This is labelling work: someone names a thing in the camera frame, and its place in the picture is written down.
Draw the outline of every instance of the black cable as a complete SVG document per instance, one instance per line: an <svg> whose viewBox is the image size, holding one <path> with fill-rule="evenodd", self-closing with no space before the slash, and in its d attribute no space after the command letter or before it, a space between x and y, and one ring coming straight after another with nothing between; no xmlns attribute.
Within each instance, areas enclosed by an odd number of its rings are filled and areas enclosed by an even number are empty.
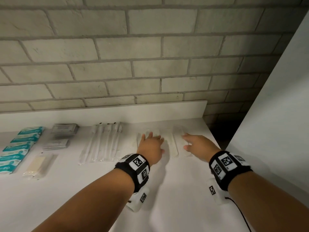
<svg viewBox="0 0 309 232"><path fill-rule="evenodd" d="M236 205L236 207L237 207L238 210L240 211L241 215L243 216L243 219L245 220L245 223L247 224L249 231L252 232L251 229L250 229L250 227L249 227L249 225L248 225L248 223L247 223L247 221L246 221L246 219L245 219L245 216L243 215L242 211L239 209L239 207L237 206L237 204L235 203L235 201L232 200L232 199L229 198L229 197L225 197L225 198L231 200L231 201Z"/></svg>

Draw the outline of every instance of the stack of packets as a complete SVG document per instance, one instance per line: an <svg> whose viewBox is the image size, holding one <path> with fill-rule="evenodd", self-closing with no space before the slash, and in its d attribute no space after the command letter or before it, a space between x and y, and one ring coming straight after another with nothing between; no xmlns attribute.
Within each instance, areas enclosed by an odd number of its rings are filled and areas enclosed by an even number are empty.
<svg viewBox="0 0 309 232"><path fill-rule="evenodd" d="M44 127L22 129L18 135L3 149L0 156L0 174L12 173L24 159L30 148L41 136Z"/></svg>
<svg viewBox="0 0 309 232"><path fill-rule="evenodd" d="M73 136L78 129L78 124L54 124L52 134L54 136Z"/></svg>
<svg viewBox="0 0 309 232"><path fill-rule="evenodd" d="M68 139L50 140L47 144L43 146L43 150L44 151L59 150L59 149L67 148L68 145L69 145Z"/></svg>

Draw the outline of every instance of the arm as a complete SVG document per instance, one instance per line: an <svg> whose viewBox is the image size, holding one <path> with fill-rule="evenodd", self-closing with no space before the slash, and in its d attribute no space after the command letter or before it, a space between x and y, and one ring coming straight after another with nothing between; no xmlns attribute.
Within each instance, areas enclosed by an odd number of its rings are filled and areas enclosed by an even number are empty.
<svg viewBox="0 0 309 232"><path fill-rule="evenodd" d="M220 151L204 136L187 134L183 139L192 144L185 150L207 162ZM309 209L254 172L237 175L228 192L256 232L309 231Z"/></svg>
<svg viewBox="0 0 309 232"><path fill-rule="evenodd" d="M142 135L137 153L143 155L150 166L156 164L164 150L164 139ZM42 222L33 232L107 232L134 192L131 177L120 169L113 169L95 180Z"/></svg>

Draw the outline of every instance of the brick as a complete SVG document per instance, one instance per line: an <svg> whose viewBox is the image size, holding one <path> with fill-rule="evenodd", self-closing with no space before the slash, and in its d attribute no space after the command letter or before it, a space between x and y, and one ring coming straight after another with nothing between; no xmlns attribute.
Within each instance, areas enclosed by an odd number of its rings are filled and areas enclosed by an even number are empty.
<svg viewBox="0 0 309 232"><path fill-rule="evenodd" d="M247 113L219 114L216 123L242 121Z"/></svg>
<svg viewBox="0 0 309 232"><path fill-rule="evenodd" d="M88 6L161 5L162 0L86 0Z"/></svg>
<svg viewBox="0 0 309 232"><path fill-rule="evenodd" d="M35 110L85 107L81 99L49 100L49 101L41 101L41 102L30 102L30 104L33 106Z"/></svg>
<svg viewBox="0 0 309 232"><path fill-rule="evenodd" d="M216 122L218 115L209 115L209 116L203 116L203 120L206 124L213 124Z"/></svg>
<svg viewBox="0 0 309 232"><path fill-rule="evenodd" d="M227 91L207 91L207 92L194 92L194 93L185 93L184 100L204 100L206 99L207 104L211 103L221 103L224 102L227 95Z"/></svg>
<svg viewBox="0 0 309 232"><path fill-rule="evenodd" d="M130 62L71 64L76 80L101 80L132 77Z"/></svg>
<svg viewBox="0 0 309 232"><path fill-rule="evenodd" d="M8 66L4 71L15 83L73 80L67 65Z"/></svg>
<svg viewBox="0 0 309 232"><path fill-rule="evenodd" d="M196 15L197 10L130 10L130 33L191 33L194 31Z"/></svg>
<svg viewBox="0 0 309 232"><path fill-rule="evenodd" d="M252 88L258 77L258 74L213 76L209 89Z"/></svg>
<svg viewBox="0 0 309 232"><path fill-rule="evenodd" d="M197 32L254 31L262 12L262 8L201 10Z"/></svg>
<svg viewBox="0 0 309 232"><path fill-rule="evenodd" d="M257 31L295 32L307 10L307 8L268 8L263 13Z"/></svg>
<svg viewBox="0 0 309 232"><path fill-rule="evenodd" d="M183 94L152 94L136 96L137 104L140 103L164 103L182 101Z"/></svg>
<svg viewBox="0 0 309 232"><path fill-rule="evenodd" d="M243 58L192 59L190 74L236 73Z"/></svg>
<svg viewBox="0 0 309 232"><path fill-rule="evenodd" d="M294 34L283 34L280 38L278 45L276 46L275 50L273 51L274 54L282 54L286 47L288 46L289 42L291 41Z"/></svg>
<svg viewBox="0 0 309 232"><path fill-rule="evenodd" d="M30 111L27 103L0 103L0 112Z"/></svg>
<svg viewBox="0 0 309 232"><path fill-rule="evenodd" d="M204 115L239 112L243 103L219 103L206 105Z"/></svg>
<svg viewBox="0 0 309 232"><path fill-rule="evenodd" d="M159 93L160 79L108 81L110 95Z"/></svg>
<svg viewBox="0 0 309 232"><path fill-rule="evenodd" d="M255 100L260 92L260 89L243 89L231 90L227 97L226 102L240 102Z"/></svg>
<svg viewBox="0 0 309 232"><path fill-rule="evenodd" d="M24 41L35 62L65 62L97 60L92 39L54 39Z"/></svg>
<svg viewBox="0 0 309 232"><path fill-rule="evenodd" d="M25 101L52 98L45 85L0 86L0 101Z"/></svg>
<svg viewBox="0 0 309 232"><path fill-rule="evenodd" d="M49 15L60 36L127 34L122 10L50 10Z"/></svg>
<svg viewBox="0 0 309 232"><path fill-rule="evenodd" d="M135 104L134 96L85 99L87 107Z"/></svg>
<svg viewBox="0 0 309 232"><path fill-rule="evenodd" d="M234 0L165 0L167 5L231 5Z"/></svg>
<svg viewBox="0 0 309 232"><path fill-rule="evenodd" d="M226 36L221 55L271 54L280 35Z"/></svg>
<svg viewBox="0 0 309 232"><path fill-rule="evenodd" d="M9 79L0 71L0 84L10 83Z"/></svg>
<svg viewBox="0 0 309 232"><path fill-rule="evenodd" d="M210 80L210 76L164 78L162 92L207 90Z"/></svg>
<svg viewBox="0 0 309 232"><path fill-rule="evenodd" d="M97 39L102 59L157 58L161 54L160 37Z"/></svg>
<svg viewBox="0 0 309 232"><path fill-rule="evenodd" d="M107 96L104 82L79 82L47 85L55 98L80 98Z"/></svg>
<svg viewBox="0 0 309 232"><path fill-rule="evenodd" d="M297 5L301 0L236 0L236 4L241 5Z"/></svg>
<svg viewBox="0 0 309 232"><path fill-rule="evenodd" d="M269 74L261 74L259 78L257 79L256 83L254 84L254 87L262 88L264 84L266 83L268 77L269 77Z"/></svg>
<svg viewBox="0 0 309 232"><path fill-rule="evenodd" d="M271 72L279 61L280 56L254 56L245 57L239 72Z"/></svg>
<svg viewBox="0 0 309 232"><path fill-rule="evenodd" d="M0 63L30 62L17 41L0 41Z"/></svg>
<svg viewBox="0 0 309 232"><path fill-rule="evenodd" d="M251 102L244 102L243 106L240 109L240 112L247 112L247 111L249 111L251 106L252 106L252 104L253 104L253 101L251 101Z"/></svg>
<svg viewBox="0 0 309 232"><path fill-rule="evenodd" d="M47 16L41 10L1 10L0 36L52 36Z"/></svg>
<svg viewBox="0 0 309 232"><path fill-rule="evenodd" d="M0 0L0 5L8 6L66 6L83 5L83 0Z"/></svg>
<svg viewBox="0 0 309 232"><path fill-rule="evenodd" d="M135 77L186 75L188 59L133 62Z"/></svg>
<svg viewBox="0 0 309 232"><path fill-rule="evenodd" d="M218 55L223 36L167 36L163 57Z"/></svg>
<svg viewBox="0 0 309 232"><path fill-rule="evenodd" d="M309 0L303 0L302 5L309 5Z"/></svg>

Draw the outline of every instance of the forearm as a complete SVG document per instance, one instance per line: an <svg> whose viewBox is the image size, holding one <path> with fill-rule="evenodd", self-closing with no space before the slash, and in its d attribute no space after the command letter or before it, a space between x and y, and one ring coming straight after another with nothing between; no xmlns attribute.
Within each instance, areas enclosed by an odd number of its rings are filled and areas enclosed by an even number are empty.
<svg viewBox="0 0 309 232"><path fill-rule="evenodd" d="M309 231L309 209L254 172L237 175L228 192L257 232Z"/></svg>
<svg viewBox="0 0 309 232"><path fill-rule="evenodd" d="M79 191L33 232L109 231L133 192L131 177L114 169Z"/></svg>

